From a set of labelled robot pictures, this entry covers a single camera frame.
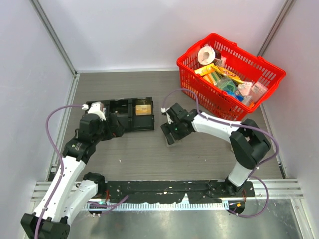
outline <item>blue item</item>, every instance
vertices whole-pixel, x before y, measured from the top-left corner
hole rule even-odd
[[[227,94],[229,94],[230,96],[238,99],[239,101],[243,101],[244,100],[244,97],[241,96],[241,95],[236,95],[234,92],[232,91],[229,91],[229,90],[225,90],[227,92]]]

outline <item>yellow package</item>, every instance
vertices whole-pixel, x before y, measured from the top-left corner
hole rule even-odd
[[[195,70],[195,73],[199,74],[201,76],[204,76],[204,75],[207,75],[207,74],[213,72],[214,70],[223,76],[229,77],[230,79],[237,82],[238,84],[244,83],[242,80],[240,80],[239,76],[237,76],[236,74],[232,73],[231,71],[225,69],[224,67],[216,66],[214,63],[211,63],[207,66],[204,66],[204,67],[201,67],[201,68]]]
[[[214,64],[210,64],[211,68],[213,68],[216,72],[229,77],[230,79],[232,79],[233,81],[237,82],[238,84],[243,84],[244,82],[242,80],[240,80],[240,77],[237,76],[236,74],[232,73],[231,71],[225,69],[224,67],[221,66],[215,66]]]
[[[195,73],[199,74],[201,76],[204,76],[204,75],[207,75],[209,73],[212,73],[214,71],[214,69],[212,68],[212,65],[214,65],[214,64],[211,63],[211,64],[209,64],[207,66],[201,67],[201,68],[195,70]]]

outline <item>wooden floor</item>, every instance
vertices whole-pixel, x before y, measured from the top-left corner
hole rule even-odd
[[[74,103],[132,97],[152,96],[155,130],[129,132],[98,144],[85,170],[103,174],[107,180],[201,180],[225,179],[236,163],[230,144],[203,133],[192,133],[180,144],[167,147],[160,125],[166,118],[160,114],[164,97],[179,88],[179,73],[121,72],[81,74]],[[195,101],[182,92],[171,95],[166,107],[178,102],[187,110],[195,108]],[[83,111],[73,109],[64,143],[74,136]],[[249,118],[266,129],[261,110]],[[263,179],[281,178],[276,160],[264,164],[256,176]]]

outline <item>tape roll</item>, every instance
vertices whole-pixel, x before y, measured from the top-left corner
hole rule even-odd
[[[204,46],[199,50],[197,59],[201,65],[208,65],[219,61],[221,59],[221,54],[220,51],[215,50],[211,46]]]

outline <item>green item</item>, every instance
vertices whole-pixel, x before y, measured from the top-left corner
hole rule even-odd
[[[218,74],[216,71],[213,71],[212,73],[210,73],[211,76],[214,78],[215,82],[218,83],[221,79],[220,74]]]
[[[235,83],[229,77],[223,77],[220,81],[217,82],[217,87],[224,91],[231,91],[237,96],[241,96],[241,93],[237,89]]]

